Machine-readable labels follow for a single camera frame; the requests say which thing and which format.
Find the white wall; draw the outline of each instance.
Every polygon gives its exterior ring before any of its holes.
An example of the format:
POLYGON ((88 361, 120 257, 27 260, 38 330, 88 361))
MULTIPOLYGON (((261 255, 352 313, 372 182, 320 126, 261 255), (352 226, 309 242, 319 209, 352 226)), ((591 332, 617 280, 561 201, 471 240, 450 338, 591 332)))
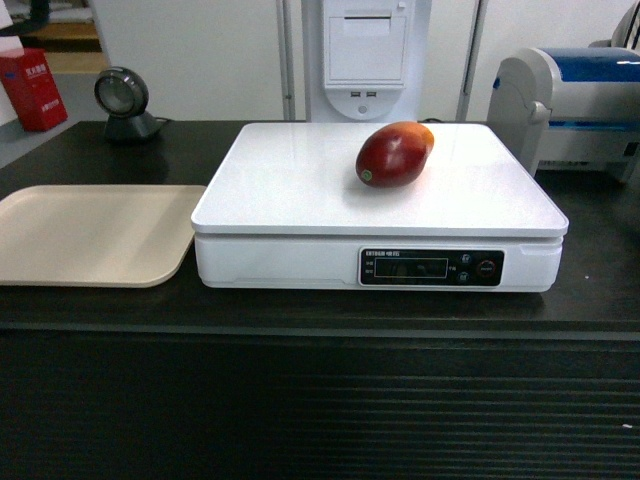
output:
POLYGON ((633 0, 488 0, 467 120, 487 118, 500 62, 524 47, 588 47, 610 39, 633 0))
POLYGON ((111 65, 139 73, 176 120, 282 118, 273 0, 92 0, 111 65))
MULTIPOLYGON (((455 118, 477 0, 433 0, 423 117, 455 118)), ((175 119, 282 119, 275 0, 92 0, 112 65, 175 119)), ((304 119, 300 0, 291 0, 296 118, 304 119)))
MULTIPOLYGON (((300 2, 290 0, 295 109, 304 119, 300 2)), ((504 58, 520 47, 586 47, 610 38, 632 3, 432 0, 420 117, 456 119, 479 4, 486 10, 468 89, 466 120, 471 121, 486 119, 491 85, 504 58)), ((153 114, 184 120, 283 118, 276 0, 92 4, 108 59, 142 75, 153 114)))
MULTIPOLYGON (((4 1, 0 0, 0 27, 6 27, 7 25, 11 25, 11 23, 11 17, 9 16, 9 12, 7 12, 7 7, 4 1)), ((0 52, 20 47, 22 47, 22 44, 18 37, 0 37, 0 52)), ((9 123, 16 118, 18 118, 18 116, 11 106, 4 87, 0 84, 0 125, 9 123)))

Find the lcd display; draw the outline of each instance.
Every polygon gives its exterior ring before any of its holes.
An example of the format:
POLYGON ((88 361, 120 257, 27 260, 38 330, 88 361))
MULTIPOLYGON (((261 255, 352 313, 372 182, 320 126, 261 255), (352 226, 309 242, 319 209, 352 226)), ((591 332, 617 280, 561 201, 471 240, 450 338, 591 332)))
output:
POLYGON ((447 278, 446 258, 376 258, 375 277, 447 278))

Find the blue cover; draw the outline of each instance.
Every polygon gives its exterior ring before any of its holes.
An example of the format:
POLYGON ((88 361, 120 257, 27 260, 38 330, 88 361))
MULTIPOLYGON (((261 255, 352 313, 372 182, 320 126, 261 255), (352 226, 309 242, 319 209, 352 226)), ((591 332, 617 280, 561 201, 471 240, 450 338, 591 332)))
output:
POLYGON ((618 48, 541 48, 563 82, 640 82, 640 56, 618 48))

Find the white scale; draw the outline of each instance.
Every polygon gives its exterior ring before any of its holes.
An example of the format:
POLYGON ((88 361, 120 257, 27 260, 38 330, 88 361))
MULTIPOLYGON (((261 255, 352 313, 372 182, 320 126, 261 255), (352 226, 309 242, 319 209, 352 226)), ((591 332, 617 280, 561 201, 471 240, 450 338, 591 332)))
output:
POLYGON ((244 127, 192 215, 210 287, 540 292, 569 222, 491 130, 429 124, 413 183, 364 185, 383 124, 244 127))

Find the red box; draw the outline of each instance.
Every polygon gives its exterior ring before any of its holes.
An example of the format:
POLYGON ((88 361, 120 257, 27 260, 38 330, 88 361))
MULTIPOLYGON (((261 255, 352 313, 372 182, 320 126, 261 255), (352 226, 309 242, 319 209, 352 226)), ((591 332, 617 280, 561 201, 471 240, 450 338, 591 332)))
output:
POLYGON ((67 119, 67 110, 43 49, 16 48, 0 52, 0 76, 25 130, 42 132, 67 119))

